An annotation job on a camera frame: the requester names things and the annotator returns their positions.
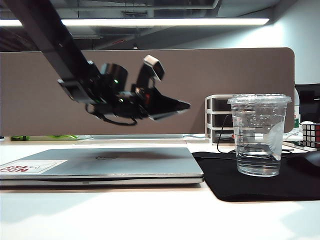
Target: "fluorescent light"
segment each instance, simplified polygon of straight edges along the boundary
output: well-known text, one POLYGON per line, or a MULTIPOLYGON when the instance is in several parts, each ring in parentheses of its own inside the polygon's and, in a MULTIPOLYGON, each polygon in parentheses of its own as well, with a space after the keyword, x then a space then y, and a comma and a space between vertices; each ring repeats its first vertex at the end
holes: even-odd
POLYGON ((2 26, 22 26, 19 20, 3 20, 0 19, 0 27, 2 26))
MULTIPOLYGON (((269 18, 174 18, 174 19, 62 19, 66 26, 152 27, 152 26, 250 26, 264 25, 269 18)), ((21 26, 19 20, 0 19, 0 26, 21 26)))

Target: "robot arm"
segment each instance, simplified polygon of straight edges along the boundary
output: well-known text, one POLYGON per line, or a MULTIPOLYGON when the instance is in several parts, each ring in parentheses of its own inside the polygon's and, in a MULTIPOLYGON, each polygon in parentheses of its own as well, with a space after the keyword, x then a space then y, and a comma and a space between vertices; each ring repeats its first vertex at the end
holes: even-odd
POLYGON ((88 113, 108 123, 132 126, 136 119, 158 120, 190 108, 189 103, 163 96, 155 88, 165 73, 156 58, 148 55, 143 59, 136 84, 131 91, 124 91, 127 70, 107 63, 99 71, 87 61, 49 0, 5 2, 61 77, 58 83, 63 90, 72 100, 84 103, 88 113), (113 121, 108 119, 110 115, 132 122, 113 121))

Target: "white desk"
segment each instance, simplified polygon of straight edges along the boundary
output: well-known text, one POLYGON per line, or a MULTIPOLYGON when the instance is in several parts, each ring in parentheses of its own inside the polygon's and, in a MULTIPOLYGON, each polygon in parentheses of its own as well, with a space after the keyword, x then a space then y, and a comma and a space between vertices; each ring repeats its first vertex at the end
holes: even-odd
MULTIPOLYGON (((58 148, 216 150, 194 141, 154 142, 1 142, 0 162, 58 148)), ((320 201, 230 203, 218 200, 206 183, 170 188, 3 191, 0 197, 1 240, 320 239, 320 201)))

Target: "gray partition panel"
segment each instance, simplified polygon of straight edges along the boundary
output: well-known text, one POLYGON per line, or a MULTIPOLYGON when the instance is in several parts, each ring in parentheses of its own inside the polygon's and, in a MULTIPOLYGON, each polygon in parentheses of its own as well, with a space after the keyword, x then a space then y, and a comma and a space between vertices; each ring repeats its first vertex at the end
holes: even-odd
MULTIPOLYGON (((161 121, 139 120, 137 126, 109 124, 69 99, 41 52, 2 52, 0 135, 196 134, 205 130, 207 96, 279 93, 294 100, 295 60, 289 48, 84 51, 84 55, 98 67, 103 63, 124 66, 129 72, 127 90, 136 81, 143 58, 158 58, 165 68, 158 89, 191 103, 191 109, 161 121)), ((293 128, 293 118, 290 103, 286 132, 293 128)))

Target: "laptop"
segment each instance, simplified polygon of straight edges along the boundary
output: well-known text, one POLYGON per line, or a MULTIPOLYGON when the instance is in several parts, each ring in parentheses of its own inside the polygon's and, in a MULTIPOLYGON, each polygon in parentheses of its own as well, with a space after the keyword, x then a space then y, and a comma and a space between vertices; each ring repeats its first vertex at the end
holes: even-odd
POLYGON ((185 185, 203 171, 183 147, 50 149, 0 166, 0 186, 185 185))

